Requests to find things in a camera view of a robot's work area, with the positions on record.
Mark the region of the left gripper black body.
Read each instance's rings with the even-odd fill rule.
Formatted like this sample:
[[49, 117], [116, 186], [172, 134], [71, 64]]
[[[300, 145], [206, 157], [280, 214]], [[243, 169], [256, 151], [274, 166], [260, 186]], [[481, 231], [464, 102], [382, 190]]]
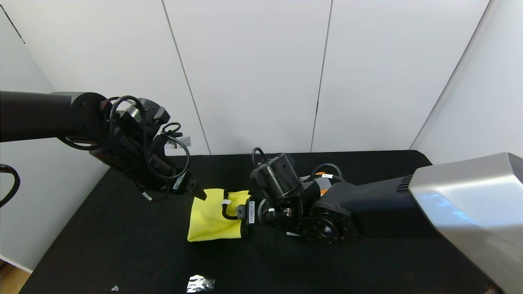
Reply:
[[155, 171], [165, 176], [173, 176], [181, 174], [176, 179], [161, 179], [153, 176], [154, 184], [151, 191], [154, 192], [166, 192], [168, 195], [181, 195], [186, 192], [186, 186], [191, 177], [191, 171], [189, 170], [188, 164], [190, 163], [190, 156], [184, 156], [185, 159], [181, 159], [180, 156], [169, 157], [169, 156], [157, 156], [152, 155], [151, 165]]

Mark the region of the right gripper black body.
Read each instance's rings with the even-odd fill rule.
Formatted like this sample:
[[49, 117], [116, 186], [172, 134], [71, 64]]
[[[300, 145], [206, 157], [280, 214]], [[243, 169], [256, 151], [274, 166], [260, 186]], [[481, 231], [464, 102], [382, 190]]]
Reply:
[[245, 238], [248, 238], [255, 229], [266, 226], [264, 213], [267, 212], [268, 201], [265, 197], [250, 196], [245, 203]]

